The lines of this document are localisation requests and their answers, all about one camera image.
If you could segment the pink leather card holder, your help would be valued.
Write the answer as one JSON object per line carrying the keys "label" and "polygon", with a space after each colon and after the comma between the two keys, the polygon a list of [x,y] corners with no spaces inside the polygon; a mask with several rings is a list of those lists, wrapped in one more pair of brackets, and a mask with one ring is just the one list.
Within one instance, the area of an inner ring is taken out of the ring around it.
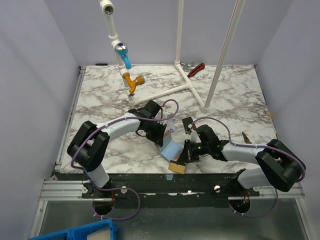
{"label": "pink leather card holder", "polygon": [[173,140],[171,132],[167,130],[163,135],[163,145],[155,144],[159,154],[167,161],[177,161],[183,152],[183,147]]}

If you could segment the single gold card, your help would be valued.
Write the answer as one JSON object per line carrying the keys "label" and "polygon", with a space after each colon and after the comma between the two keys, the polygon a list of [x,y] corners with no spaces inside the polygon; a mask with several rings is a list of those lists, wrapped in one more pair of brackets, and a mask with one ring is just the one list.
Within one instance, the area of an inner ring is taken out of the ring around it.
{"label": "single gold card", "polygon": [[170,171],[178,173],[178,174],[184,174],[186,171],[186,165],[185,164],[177,164],[175,161],[171,161],[168,165],[168,169]]}

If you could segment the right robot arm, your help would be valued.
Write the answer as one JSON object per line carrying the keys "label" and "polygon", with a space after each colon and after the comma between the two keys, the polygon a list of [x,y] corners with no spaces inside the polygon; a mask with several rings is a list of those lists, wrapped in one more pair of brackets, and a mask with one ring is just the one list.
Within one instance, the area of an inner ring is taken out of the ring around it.
{"label": "right robot arm", "polygon": [[241,169],[232,178],[230,191],[241,196],[248,189],[272,186],[281,192],[288,192],[301,180],[306,166],[281,141],[271,140],[263,146],[237,144],[220,140],[207,124],[196,127],[185,126],[190,139],[185,140],[182,153],[176,163],[185,166],[198,161],[200,156],[209,155],[223,162],[245,162],[257,165],[254,169]]}

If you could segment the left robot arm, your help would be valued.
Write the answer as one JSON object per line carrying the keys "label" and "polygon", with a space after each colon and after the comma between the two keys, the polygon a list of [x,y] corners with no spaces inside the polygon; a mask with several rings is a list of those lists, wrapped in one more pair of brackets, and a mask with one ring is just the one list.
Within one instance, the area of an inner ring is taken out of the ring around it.
{"label": "left robot arm", "polygon": [[144,107],[131,109],[109,122],[98,125],[88,120],[80,126],[66,152],[94,183],[93,191],[99,197],[107,197],[111,191],[110,177],[102,166],[108,144],[142,130],[148,140],[162,147],[167,125],[155,121],[157,114],[162,112],[158,103],[149,100]]}

